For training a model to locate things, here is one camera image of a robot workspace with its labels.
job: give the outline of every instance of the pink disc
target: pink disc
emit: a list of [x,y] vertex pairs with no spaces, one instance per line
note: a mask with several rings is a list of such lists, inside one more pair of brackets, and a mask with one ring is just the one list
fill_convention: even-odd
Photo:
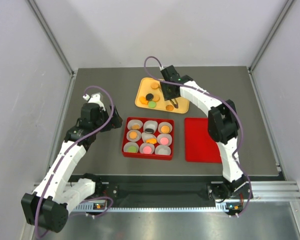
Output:
[[149,146],[145,146],[142,151],[144,154],[151,154],[152,149]]
[[169,144],[169,139],[167,137],[163,137],[160,139],[160,143],[162,145],[168,145]]

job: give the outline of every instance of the red container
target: red container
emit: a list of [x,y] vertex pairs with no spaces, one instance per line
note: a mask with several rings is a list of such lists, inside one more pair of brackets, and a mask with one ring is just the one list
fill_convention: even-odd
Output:
[[[124,146],[126,143],[129,142],[129,140],[127,139],[127,133],[129,132],[128,129],[128,122],[130,120],[140,120],[143,124],[145,124],[146,121],[156,121],[158,123],[158,125],[162,122],[167,122],[170,123],[172,125],[172,131],[169,133],[172,137],[172,143],[169,146],[169,148],[171,149],[171,154],[170,155],[157,155],[155,153],[153,154],[144,154],[144,153],[132,153],[132,152],[124,152]],[[142,128],[139,130],[141,133],[144,132],[144,127],[142,126]],[[175,133],[175,122],[171,119],[162,119],[162,118],[147,118],[147,117],[128,117],[126,119],[125,122],[125,126],[124,126],[124,135],[123,135],[123,141],[122,141],[122,155],[127,157],[127,158],[138,158],[138,159],[156,159],[156,160],[171,160],[173,155],[174,155],[174,134]],[[158,131],[158,129],[155,131],[155,133],[153,135],[155,135],[155,137],[158,137],[158,135],[160,134],[160,132]],[[143,144],[143,140],[142,138],[136,142],[136,144],[138,144],[139,148],[141,146],[141,144]],[[154,145],[154,147],[156,148],[159,145],[159,143],[156,143]]]

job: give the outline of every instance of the orange circle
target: orange circle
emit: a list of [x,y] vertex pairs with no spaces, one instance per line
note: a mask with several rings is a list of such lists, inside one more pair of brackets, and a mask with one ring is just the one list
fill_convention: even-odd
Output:
[[129,138],[131,138],[131,139],[136,139],[137,137],[138,137],[138,134],[137,134],[136,131],[131,131],[131,132],[129,133]]
[[174,106],[172,106],[172,105],[167,105],[167,106],[165,107],[165,109],[166,109],[167,111],[173,111],[173,110],[174,110]]
[[159,96],[158,94],[155,94],[155,95],[153,96],[152,101],[154,101],[154,102],[159,102],[159,100],[160,100],[160,96]]
[[153,83],[151,83],[150,86],[151,86],[152,89],[157,89],[157,88],[159,88],[159,83],[154,81]]
[[170,127],[167,126],[167,125],[162,126],[161,127],[161,132],[164,133],[164,134],[170,133]]
[[140,129],[140,125],[139,124],[134,124],[134,125],[132,125],[131,129],[133,129],[133,130],[139,130]]
[[142,104],[148,105],[148,100],[144,96],[139,97],[139,100]]

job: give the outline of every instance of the white panel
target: white panel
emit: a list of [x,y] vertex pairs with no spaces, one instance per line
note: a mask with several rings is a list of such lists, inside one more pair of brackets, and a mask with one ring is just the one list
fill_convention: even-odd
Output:
[[140,67],[149,55],[167,65],[247,66],[285,2],[37,0],[75,69]]
[[300,0],[254,72],[287,175],[300,187]]
[[0,240],[21,234],[21,198],[47,169],[69,79],[26,1],[0,1]]

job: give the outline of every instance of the white backdrop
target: white backdrop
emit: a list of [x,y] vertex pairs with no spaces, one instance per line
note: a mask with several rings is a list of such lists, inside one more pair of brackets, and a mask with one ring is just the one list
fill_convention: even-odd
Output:
[[72,68],[249,66],[285,0],[36,0]]
[[47,170],[69,79],[26,1],[0,1],[0,240],[20,237],[21,198]]
[[300,0],[254,72],[287,176],[300,188]]

